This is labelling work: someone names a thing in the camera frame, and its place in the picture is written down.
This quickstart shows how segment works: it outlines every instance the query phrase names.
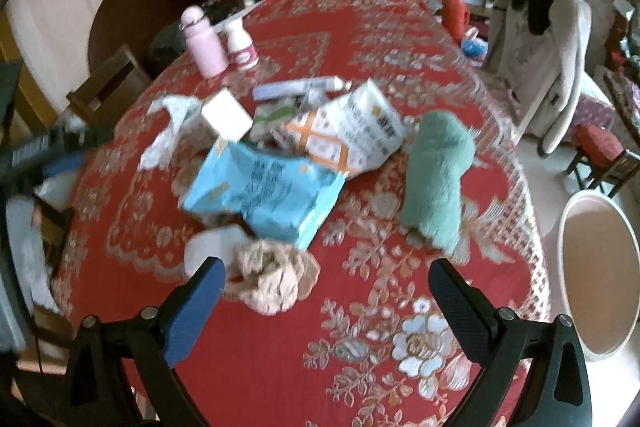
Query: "white tube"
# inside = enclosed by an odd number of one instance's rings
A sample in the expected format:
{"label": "white tube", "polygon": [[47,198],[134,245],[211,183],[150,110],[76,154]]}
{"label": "white tube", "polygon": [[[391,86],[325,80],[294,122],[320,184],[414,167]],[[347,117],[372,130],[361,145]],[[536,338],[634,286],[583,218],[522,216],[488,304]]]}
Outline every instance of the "white tube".
{"label": "white tube", "polygon": [[351,83],[345,82],[338,76],[318,76],[317,78],[299,78],[285,82],[272,82],[254,87],[254,100],[271,100],[283,96],[300,96],[309,89],[323,91],[346,91],[351,89]]}

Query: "beige cloth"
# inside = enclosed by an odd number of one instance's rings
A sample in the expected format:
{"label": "beige cloth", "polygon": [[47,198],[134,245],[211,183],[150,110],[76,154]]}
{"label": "beige cloth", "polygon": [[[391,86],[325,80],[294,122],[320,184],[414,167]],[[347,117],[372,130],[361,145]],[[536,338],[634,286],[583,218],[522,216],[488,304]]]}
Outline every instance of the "beige cloth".
{"label": "beige cloth", "polygon": [[554,0],[551,27],[529,32],[526,12],[511,0],[496,0],[489,26],[484,68],[506,80],[519,102],[515,138],[528,132],[551,153],[569,128],[580,97],[580,79],[591,30],[591,9],[584,0]]}
{"label": "beige cloth", "polygon": [[244,277],[238,296],[262,315],[285,312],[306,299],[320,273],[313,255],[270,239],[236,247],[236,263]]}

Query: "pink bottle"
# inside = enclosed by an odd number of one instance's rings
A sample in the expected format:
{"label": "pink bottle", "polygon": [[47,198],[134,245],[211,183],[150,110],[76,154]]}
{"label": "pink bottle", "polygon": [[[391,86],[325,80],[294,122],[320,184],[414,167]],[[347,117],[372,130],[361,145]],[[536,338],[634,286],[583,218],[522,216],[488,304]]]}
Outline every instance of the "pink bottle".
{"label": "pink bottle", "polygon": [[215,29],[199,6],[189,6],[180,18],[180,29],[193,62],[203,78],[211,78],[229,67]]}

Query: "red tablecloth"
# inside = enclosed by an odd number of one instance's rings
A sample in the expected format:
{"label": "red tablecloth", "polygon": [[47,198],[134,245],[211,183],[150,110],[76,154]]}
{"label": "red tablecloth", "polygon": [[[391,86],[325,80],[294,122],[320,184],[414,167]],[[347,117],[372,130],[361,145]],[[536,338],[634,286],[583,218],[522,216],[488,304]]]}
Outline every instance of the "red tablecloth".
{"label": "red tablecloth", "polygon": [[[131,107],[116,138],[80,176],[59,276],[58,301],[77,326],[160,303],[183,279],[184,244],[202,227],[177,208],[200,158],[182,147],[166,171],[136,171],[168,123],[146,116],[170,93],[229,89],[252,112],[261,82],[337,74],[371,77],[407,126],[446,108],[476,137],[462,178],[463,225],[452,261],[494,305],[526,318],[548,313],[548,285],[529,189],[498,110],[421,0],[271,0],[246,20],[260,63],[204,80],[188,55]],[[264,317],[221,301],[191,356],[176,367],[212,425],[431,427],[477,374],[430,297],[437,252],[395,219],[411,139],[377,172],[349,181],[309,250],[321,265],[309,298]],[[522,367],[506,401],[514,405]],[[496,418],[504,423],[504,418]]]}

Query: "red thermos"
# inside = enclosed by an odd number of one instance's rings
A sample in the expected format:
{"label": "red thermos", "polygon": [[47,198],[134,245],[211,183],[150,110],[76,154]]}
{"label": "red thermos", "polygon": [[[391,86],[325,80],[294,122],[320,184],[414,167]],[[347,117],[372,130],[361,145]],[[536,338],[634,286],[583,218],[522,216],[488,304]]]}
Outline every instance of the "red thermos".
{"label": "red thermos", "polygon": [[464,0],[442,0],[442,25],[458,45],[465,35],[470,17]]}

